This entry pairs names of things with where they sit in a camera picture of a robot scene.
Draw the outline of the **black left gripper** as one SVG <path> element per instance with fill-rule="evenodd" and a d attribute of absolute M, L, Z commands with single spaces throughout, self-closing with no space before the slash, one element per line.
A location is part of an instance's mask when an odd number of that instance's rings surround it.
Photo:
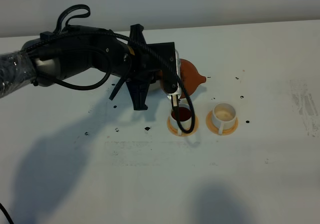
<path fill-rule="evenodd" d="M 32 41 L 32 65 L 36 72 L 32 83 L 43 87 L 58 84 L 87 91 L 98 88 L 110 75 L 115 75 L 119 81 L 109 98 L 112 100 L 126 84 L 134 110 L 147 110 L 149 85 L 156 81 L 151 57 L 158 55 L 147 46 L 142 33 L 143 27 L 139 24 L 131 26 L 129 37 L 120 37 L 111 30 L 75 25 L 43 32 Z M 65 82 L 90 68 L 105 75 L 88 86 Z"/>

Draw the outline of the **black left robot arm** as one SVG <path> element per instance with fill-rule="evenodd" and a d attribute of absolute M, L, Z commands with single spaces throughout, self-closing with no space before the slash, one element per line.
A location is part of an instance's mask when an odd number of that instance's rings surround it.
<path fill-rule="evenodd" d="M 162 64 L 146 44 L 142 31 L 141 25 L 134 25 L 129 37 L 85 26 L 67 26 L 60 33 L 44 32 L 39 39 L 27 42 L 22 50 L 1 55 L 0 95 L 7 96 L 28 84 L 57 84 L 88 91 L 115 75 L 119 81 L 110 98 L 126 85 L 134 109 L 146 110 L 149 86 Z M 67 82 L 67 78 L 90 68 L 104 73 L 97 83 L 79 86 Z"/>

